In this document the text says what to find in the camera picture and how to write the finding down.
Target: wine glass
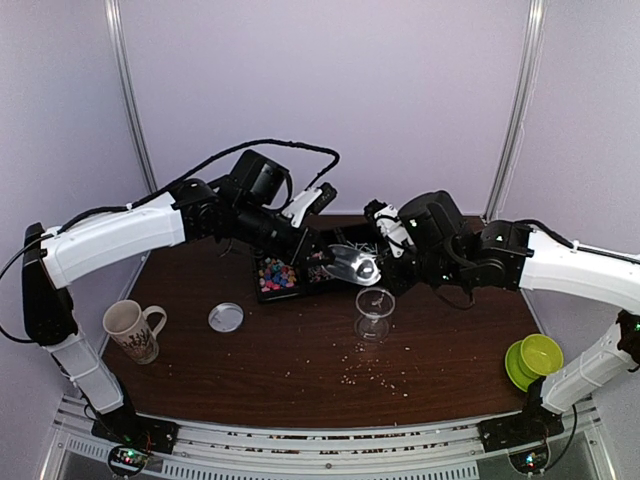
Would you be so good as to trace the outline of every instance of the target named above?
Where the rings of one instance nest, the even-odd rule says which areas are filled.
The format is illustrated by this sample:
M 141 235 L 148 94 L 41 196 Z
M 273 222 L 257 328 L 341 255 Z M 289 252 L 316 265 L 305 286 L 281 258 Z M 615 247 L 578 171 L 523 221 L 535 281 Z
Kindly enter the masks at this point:
M 396 308 L 396 299 L 382 287 L 360 290 L 356 297 L 359 316 L 354 325 L 356 335 L 367 342 L 381 342 L 389 334 L 389 316 Z

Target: white wall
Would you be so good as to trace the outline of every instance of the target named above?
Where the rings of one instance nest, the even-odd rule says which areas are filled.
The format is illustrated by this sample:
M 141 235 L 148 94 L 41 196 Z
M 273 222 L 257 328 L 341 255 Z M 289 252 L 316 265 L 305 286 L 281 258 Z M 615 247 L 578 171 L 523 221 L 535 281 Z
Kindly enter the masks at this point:
M 529 1 L 123 2 L 133 83 L 164 184 L 261 137 L 337 149 L 338 198 L 361 213 L 448 189 L 484 210 L 498 167 Z M 327 158 L 260 148 L 303 187 Z M 236 157 L 203 175 L 226 173 Z
M 103 2 L 0 3 L 0 258 L 24 229 L 144 194 L 127 129 Z M 94 345 L 133 260 L 79 280 L 76 318 Z M 24 336 L 19 268 L 0 284 L 0 322 Z M 67 382 L 35 346 L 0 337 L 0 477 L 35 478 Z
M 583 243 L 640 253 L 640 3 L 549 2 L 524 141 L 502 218 L 539 218 Z M 617 309 L 539 292 L 533 305 L 572 360 Z M 598 410 L 621 461 L 638 478 L 640 377 L 599 391 Z

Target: vertical metal rail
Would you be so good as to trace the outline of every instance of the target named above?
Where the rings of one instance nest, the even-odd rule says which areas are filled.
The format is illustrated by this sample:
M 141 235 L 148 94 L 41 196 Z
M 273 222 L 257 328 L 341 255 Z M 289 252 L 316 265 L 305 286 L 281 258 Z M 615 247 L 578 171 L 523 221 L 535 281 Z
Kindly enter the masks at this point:
M 509 127 L 502 147 L 500 164 L 493 182 L 491 195 L 484 213 L 484 220 L 489 222 L 495 220 L 503 200 L 505 190 L 508 187 L 509 173 L 515 161 L 516 148 L 518 145 L 524 112 L 531 96 L 531 87 L 534 80 L 536 62 L 540 52 L 542 40 L 542 23 L 546 10 L 546 0 L 531 0 L 529 8 L 529 19 L 527 31 L 525 33 L 524 47 L 522 50 L 522 62 L 520 64 L 520 74 L 516 95 L 509 119 Z
M 120 73 L 120 85 L 125 100 L 125 108 L 127 111 L 127 120 L 129 130 L 138 156 L 138 162 L 142 170 L 144 182 L 149 192 L 155 192 L 158 189 L 156 178 L 153 173 L 147 144 L 144 140 L 142 132 L 142 124 L 138 114 L 138 107 L 133 92 L 133 82 L 131 81 L 131 72 L 129 70 L 129 61 L 127 59 L 127 49 L 124 41 L 124 32 L 122 29 L 122 20 L 120 18 L 120 2 L 119 0 L 105 0 L 105 8 L 107 14 L 107 24 L 109 26 L 109 35 L 118 64 Z

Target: green saucer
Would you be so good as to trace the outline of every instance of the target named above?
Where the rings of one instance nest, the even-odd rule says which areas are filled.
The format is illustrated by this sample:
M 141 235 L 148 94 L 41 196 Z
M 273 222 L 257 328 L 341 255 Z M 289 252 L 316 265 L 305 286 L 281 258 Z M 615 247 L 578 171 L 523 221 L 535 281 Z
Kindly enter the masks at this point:
M 520 368 L 518 358 L 520 356 L 521 344 L 522 340 L 509 347 L 509 350 L 507 350 L 507 354 L 504 357 L 504 366 L 507 370 L 507 375 L 509 375 L 513 384 L 523 392 L 526 392 L 529 385 L 531 385 L 536 379 L 525 375 Z

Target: white mug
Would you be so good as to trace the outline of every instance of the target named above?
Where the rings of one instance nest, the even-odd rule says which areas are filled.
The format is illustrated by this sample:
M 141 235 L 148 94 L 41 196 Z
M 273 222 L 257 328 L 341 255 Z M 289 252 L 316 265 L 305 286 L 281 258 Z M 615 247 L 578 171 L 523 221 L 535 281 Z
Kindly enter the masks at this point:
M 152 313 L 162 315 L 160 322 L 153 330 L 147 321 L 147 317 Z M 133 300 L 114 303 L 102 319 L 102 326 L 109 336 L 134 362 L 140 365 L 153 362 L 160 353 L 160 345 L 156 337 L 166 323 L 167 312 L 163 308 L 154 305 L 143 311 Z

